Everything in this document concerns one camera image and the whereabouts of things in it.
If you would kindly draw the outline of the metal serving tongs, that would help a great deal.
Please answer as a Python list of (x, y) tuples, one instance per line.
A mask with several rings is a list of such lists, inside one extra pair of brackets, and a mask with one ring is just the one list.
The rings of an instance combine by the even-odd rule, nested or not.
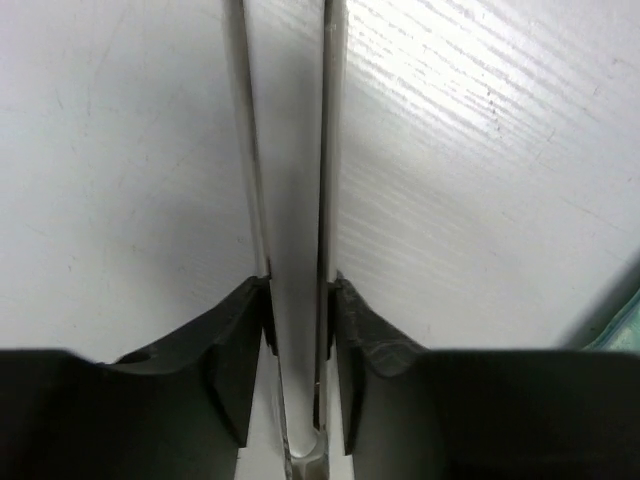
[(222, 11), (284, 475), (326, 479), (347, 7), (315, 1), (302, 29), (251, 1)]

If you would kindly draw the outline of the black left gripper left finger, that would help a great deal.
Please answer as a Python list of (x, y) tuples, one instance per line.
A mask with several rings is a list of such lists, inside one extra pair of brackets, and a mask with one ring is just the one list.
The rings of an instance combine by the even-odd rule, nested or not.
[(63, 350), (1, 354), (5, 479), (231, 479), (246, 445), (268, 285), (114, 363)]

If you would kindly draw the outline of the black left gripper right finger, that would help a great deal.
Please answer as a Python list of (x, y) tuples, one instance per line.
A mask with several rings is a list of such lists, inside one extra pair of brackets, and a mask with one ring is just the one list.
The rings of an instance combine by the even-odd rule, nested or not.
[(636, 354), (430, 350), (342, 278), (329, 305), (356, 478), (638, 477)]

